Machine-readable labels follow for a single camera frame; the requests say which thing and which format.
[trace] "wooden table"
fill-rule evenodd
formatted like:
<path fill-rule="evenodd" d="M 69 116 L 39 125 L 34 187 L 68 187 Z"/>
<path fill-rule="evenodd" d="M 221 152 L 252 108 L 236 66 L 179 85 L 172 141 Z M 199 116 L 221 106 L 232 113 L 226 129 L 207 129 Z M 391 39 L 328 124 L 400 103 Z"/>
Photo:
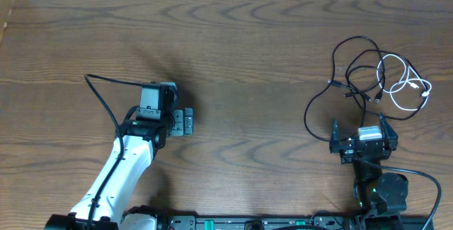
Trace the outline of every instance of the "wooden table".
<path fill-rule="evenodd" d="M 175 81 L 181 106 L 195 109 L 195 134 L 167 140 L 130 206 L 211 215 L 357 209 L 352 166 L 303 123 L 331 75 L 332 49 L 354 35 L 407 56 L 433 83 L 426 108 L 390 121 L 400 143 L 383 164 L 438 178 L 435 226 L 451 229 L 452 14 L 453 0 L 16 0 L 0 49 L 0 229 L 42 228 L 51 214 L 68 213 L 103 167 L 114 128 L 85 84 L 88 72 Z M 355 41 L 339 50 L 339 77 L 366 48 Z M 390 84 L 401 65 L 388 66 Z M 374 75 L 353 79 L 366 86 Z M 138 88 L 95 85 L 118 118 L 139 102 Z M 328 137 L 333 118 L 342 130 L 357 128 L 360 110 L 344 93 L 332 88 L 310 110 L 316 133 Z M 419 103 L 414 93 L 398 98 Z M 370 107 L 407 114 L 388 95 Z M 407 214 L 428 214 L 435 186 L 408 177 Z"/>

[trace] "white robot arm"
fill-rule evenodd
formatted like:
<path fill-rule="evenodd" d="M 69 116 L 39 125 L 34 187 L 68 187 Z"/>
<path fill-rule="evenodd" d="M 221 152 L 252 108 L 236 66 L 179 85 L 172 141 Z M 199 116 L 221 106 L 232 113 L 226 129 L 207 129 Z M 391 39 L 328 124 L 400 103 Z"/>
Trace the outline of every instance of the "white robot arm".
<path fill-rule="evenodd" d="M 118 165 L 101 193 L 101 198 L 98 201 L 99 206 L 96 208 L 93 216 L 94 221 L 101 220 L 101 217 L 108 217 L 110 218 L 110 222 L 120 224 L 122 214 L 125 211 L 137 181 L 153 160 L 154 148 L 151 142 L 147 142 L 141 137 L 129 135 L 123 137 L 123 142 L 125 153 L 122 162 Z M 88 219 L 91 200 L 107 176 L 108 171 L 115 163 L 119 152 L 120 142 L 119 138 L 116 138 L 113 142 L 112 153 L 99 173 L 99 176 L 82 200 L 71 209 L 71 213 L 75 214 L 77 219 Z"/>
<path fill-rule="evenodd" d="M 119 125 L 88 77 L 141 86 L 140 105 L 132 107 Z M 151 215 L 136 213 L 123 218 L 123 213 L 137 181 L 165 146 L 166 138 L 193 133 L 193 110 L 174 110 L 178 103 L 174 83 L 135 84 L 92 74 L 85 78 L 115 123 L 116 138 L 106 164 L 81 201 L 67 216 L 52 215 L 45 228 L 156 230 L 157 222 Z"/>

